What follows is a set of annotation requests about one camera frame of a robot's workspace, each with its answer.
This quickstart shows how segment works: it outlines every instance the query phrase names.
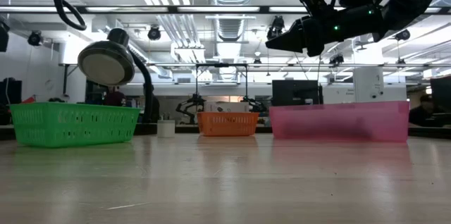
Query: person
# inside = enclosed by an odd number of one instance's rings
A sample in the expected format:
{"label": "person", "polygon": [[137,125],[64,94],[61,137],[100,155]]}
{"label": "person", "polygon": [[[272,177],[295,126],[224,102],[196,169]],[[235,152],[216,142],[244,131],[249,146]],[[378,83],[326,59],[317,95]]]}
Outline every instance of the person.
{"label": "person", "polygon": [[119,87],[108,87],[108,94],[105,96],[105,105],[125,107],[125,95],[119,92]]}
{"label": "person", "polygon": [[409,125],[413,127],[442,127],[440,122],[432,119],[434,113],[442,113],[435,107],[432,96],[425,94],[420,98],[420,106],[413,108],[409,112]]}
{"label": "person", "polygon": [[[160,119],[160,102],[154,95],[154,86],[152,87],[152,112],[150,114],[150,123],[157,123]],[[146,84],[142,85],[142,91],[144,95],[146,95]]]}

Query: ceiling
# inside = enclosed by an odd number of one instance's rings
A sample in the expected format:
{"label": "ceiling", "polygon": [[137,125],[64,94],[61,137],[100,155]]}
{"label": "ceiling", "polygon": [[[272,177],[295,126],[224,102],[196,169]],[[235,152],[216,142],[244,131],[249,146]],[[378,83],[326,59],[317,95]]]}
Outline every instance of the ceiling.
{"label": "ceiling", "polygon": [[[117,6],[117,5],[146,5],[144,0],[67,0],[75,5],[88,5],[88,6]],[[210,0],[190,0],[193,5],[209,5]],[[2,5],[53,5],[52,0],[0,0]],[[264,6],[300,6],[298,0],[252,0],[251,5]],[[441,0],[436,6],[449,6],[447,0]],[[117,15],[92,15],[99,17],[107,17],[108,21],[113,23],[115,20],[119,20],[130,33],[130,36],[144,51],[149,52],[153,61],[156,62],[169,62],[170,56],[163,56],[160,51],[170,51],[172,41],[168,38],[165,32],[162,32],[162,38],[159,41],[149,41],[147,38],[147,31],[150,25],[159,24],[155,15],[146,14],[117,14]],[[200,36],[201,43],[205,46],[205,57],[211,58],[216,52],[215,35],[212,20],[207,20],[206,15],[194,15],[194,22],[197,31]],[[266,40],[266,31],[273,20],[274,15],[255,15],[254,20],[247,20],[247,29],[244,37],[244,44],[241,47],[240,58],[241,60],[252,61],[255,58],[255,51],[261,52],[261,57],[269,56],[270,63],[295,63],[296,58],[292,52],[268,50],[264,45]],[[291,24],[299,18],[300,15],[287,14],[283,15],[285,20],[285,28],[288,29]],[[53,39],[55,42],[66,42],[74,30],[58,29],[54,31],[50,28],[45,31],[45,26],[51,26],[51,24],[62,24],[57,15],[30,15],[30,14],[13,14],[10,15],[10,19],[16,22],[15,25],[22,25],[24,29],[27,29],[29,24],[37,24],[43,27],[43,33],[46,38]],[[408,60],[408,63],[427,63],[429,61],[443,59],[439,62],[449,62],[447,58],[451,55],[451,46],[447,44],[442,45],[440,49],[433,49],[428,51],[436,44],[449,41],[451,39],[451,29],[447,25],[450,24],[451,18],[447,15],[432,15],[425,17],[420,21],[409,27],[409,31],[412,36],[406,42],[398,43],[393,39],[384,39],[377,45],[382,48],[384,62],[395,62],[398,55],[408,56],[410,54],[417,54],[423,51],[424,54]],[[352,40],[345,41],[344,44],[336,46],[336,44],[328,44],[324,50],[323,59],[328,62],[328,57],[335,53],[335,50],[331,49],[336,47],[340,53],[345,57],[346,61],[352,62],[353,53],[358,52],[352,48]],[[309,58],[305,54],[298,54],[298,58],[303,63],[318,63],[318,57]]]}

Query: green basket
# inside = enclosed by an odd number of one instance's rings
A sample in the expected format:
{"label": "green basket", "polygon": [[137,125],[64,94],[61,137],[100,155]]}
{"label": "green basket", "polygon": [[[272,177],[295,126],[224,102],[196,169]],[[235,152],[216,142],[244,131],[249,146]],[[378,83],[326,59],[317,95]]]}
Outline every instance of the green basket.
{"label": "green basket", "polygon": [[17,141],[36,147],[71,147],[132,139],[138,108],[34,103],[11,106]]}

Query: desk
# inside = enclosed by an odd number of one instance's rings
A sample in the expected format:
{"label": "desk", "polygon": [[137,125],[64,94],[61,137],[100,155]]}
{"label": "desk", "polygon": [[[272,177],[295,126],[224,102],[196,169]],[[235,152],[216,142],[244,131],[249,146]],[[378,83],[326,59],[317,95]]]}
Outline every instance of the desk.
{"label": "desk", "polygon": [[451,142],[0,142],[3,223],[451,223]]}

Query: orange basket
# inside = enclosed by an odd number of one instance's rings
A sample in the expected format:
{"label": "orange basket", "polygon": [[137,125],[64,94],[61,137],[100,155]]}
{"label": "orange basket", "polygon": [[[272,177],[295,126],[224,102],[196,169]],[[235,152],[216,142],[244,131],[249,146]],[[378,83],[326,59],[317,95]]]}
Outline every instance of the orange basket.
{"label": "orange basket", "polygon": [[258,113],[199,112],[197,122],[204,136],[250,136],[255,133]]}

